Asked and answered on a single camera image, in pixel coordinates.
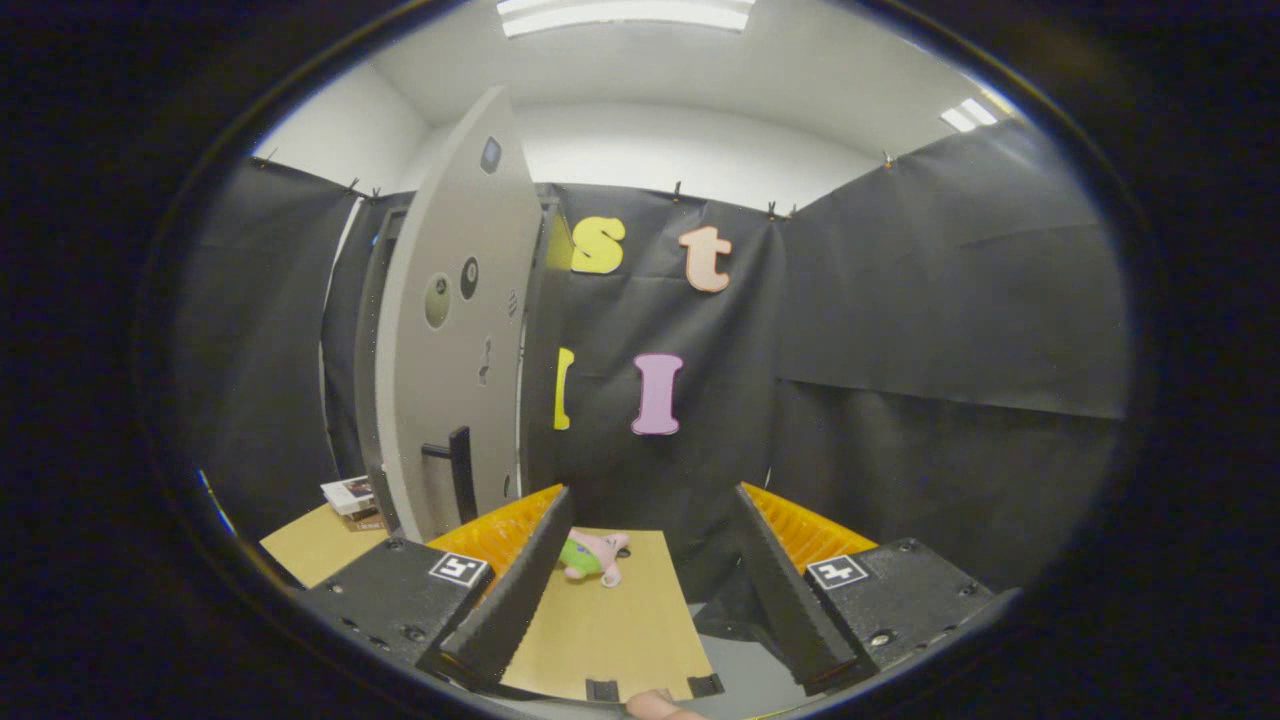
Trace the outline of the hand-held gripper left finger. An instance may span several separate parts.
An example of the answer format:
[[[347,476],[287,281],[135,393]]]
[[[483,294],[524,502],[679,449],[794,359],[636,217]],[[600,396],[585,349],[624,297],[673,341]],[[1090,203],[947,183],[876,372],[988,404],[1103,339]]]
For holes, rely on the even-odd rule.
[[[334,632],[471,691],[500,684],[573,520],[552,486],[420,544],[389,538],[303,592]]]

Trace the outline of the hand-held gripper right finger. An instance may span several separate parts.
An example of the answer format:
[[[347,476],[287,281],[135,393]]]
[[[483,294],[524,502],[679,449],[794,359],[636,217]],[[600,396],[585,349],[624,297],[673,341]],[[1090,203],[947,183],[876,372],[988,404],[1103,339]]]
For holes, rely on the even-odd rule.
[[[919,539],[878,544],[749,483],[737,542],[783,665],[809,694],[892,671],[998,602]]]

